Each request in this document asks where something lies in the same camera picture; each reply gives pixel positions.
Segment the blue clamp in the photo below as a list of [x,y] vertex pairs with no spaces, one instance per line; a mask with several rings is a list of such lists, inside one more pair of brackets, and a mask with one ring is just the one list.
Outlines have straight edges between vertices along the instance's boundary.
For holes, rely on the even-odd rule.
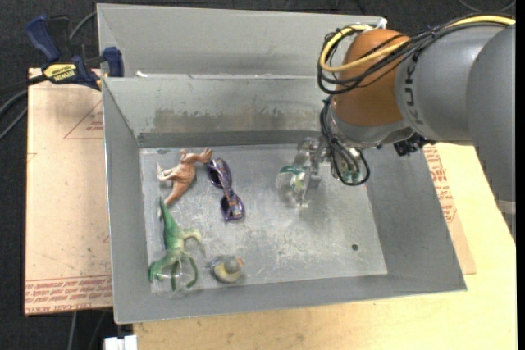
[[115,77],[124,76],[124,63],[121,52],[116,47],[109,47],[104,50],[101,57],[85,61],[81,56],[69,56],[69,52],[61,52],[57,44],[63,49],[68,50],[69,39],[63,31],[56,31],[56,34],[50,34],[46,25],[48,19],[46,14],[34,18],[26,27],[30,42],[40,50],[46,57],[46,63],[42,66],[42,73],[46,80],[54,84],[82,84],[93,89],[100,89],[100,78],[96,73],[88,69],[94,63],[106,61],[109,65],[109,75]]

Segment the green toy dinosaur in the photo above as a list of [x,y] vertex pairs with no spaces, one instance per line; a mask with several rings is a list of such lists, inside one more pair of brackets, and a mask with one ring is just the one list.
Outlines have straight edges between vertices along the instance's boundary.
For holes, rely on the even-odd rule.
[[182,266],[182,259],[187,259],[195,273],[194,279],[186,285],[186,288],[189,289],[197,283],[199,274],[194,259],[184,250],[185,240],[187,238],[194,238],[199,243],[202,243],[203,239],[198,229],[181,229],[178,226],[167,209],[166,203],[162,197],[160,197],[160,205],[162,218],[164,219],[164,247],[166,248],[166,256],[161,260],[155,261],[149,267],[149,280],[152,282],[155,279],[162,280],[162,278],[164,278],[164,275],[162,274],[163,270],[168,266],[172,266],[171,289],[176,290],[176,269],[179,265]]

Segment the table surface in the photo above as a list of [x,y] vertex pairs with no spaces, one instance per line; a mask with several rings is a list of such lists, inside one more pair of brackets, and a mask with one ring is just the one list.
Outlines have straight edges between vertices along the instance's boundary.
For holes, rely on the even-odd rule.
[[476,264],[467,291],[139,323],[139,349],[517,348],[515,243],[474,149],[438,148]]

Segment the yellow cable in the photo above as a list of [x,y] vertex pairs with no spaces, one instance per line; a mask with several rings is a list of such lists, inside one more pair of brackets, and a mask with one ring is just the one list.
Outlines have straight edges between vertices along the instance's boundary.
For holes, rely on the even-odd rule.
[[[462,20],[458,20],[457,22],[454,22],[453,24],[450,24],[446,26],[446,28],[450,28],[452,26],[456,25],[464,25],[464,24],[472,24],[477,22],[495,22],[497,24],[502,25],[512,25],[516,23],[516,20],[507,18],[504,16],[473,16],[470,18],[465,18]],[[364,31],[366,29],[369,29],[370,27],[367,25],[352,25],[346,28],[343,28],[341,31],[338,31],[325,45],[325,47],[321,51],[321,56],[319,57],[319,65],[324,71],[331,72],[331,73],[339,73],[341,71],[350,70],[354,67],[360,66],[363,63],[366,63],[367,61],[371,61],[375,58],[378,58],[379,56],[384,56],[390,52],[393,52],[399,47],[402,47],[405,45],[410,39],[407,39],[405,41],[402,41],[400,43],[393,44],[389,47],[381,48],[380,50],[377,50],[373,54],[370,54],[369,56],[360,58],[356,61],[352,61],[351,63],[347,63],[343,66],[337,66],[332,67],[328,66],[326,63],[326,58],[328,56],[328,52],[331,50],[331,48],[334,46],[334,44],[338,43],[342,38],[344,38],[348,33],[355,32],[355,31]]]

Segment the orange toy dinosaur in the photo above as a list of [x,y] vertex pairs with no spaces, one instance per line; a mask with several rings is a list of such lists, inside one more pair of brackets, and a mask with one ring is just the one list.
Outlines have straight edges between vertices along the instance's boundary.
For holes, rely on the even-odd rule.
[[187,153],[186,150],[180,150],[180,161],[179,165],[170,170],[163,170],[160,166],[158,167],[158,180],[159,181],[173,181],[173,188],[170,195],[164,200],[167,206],[173,203],[179,198],[195,178],[195,167],[196,162],[208,163],[212,158],[213,150],[205,148],[201,153]]

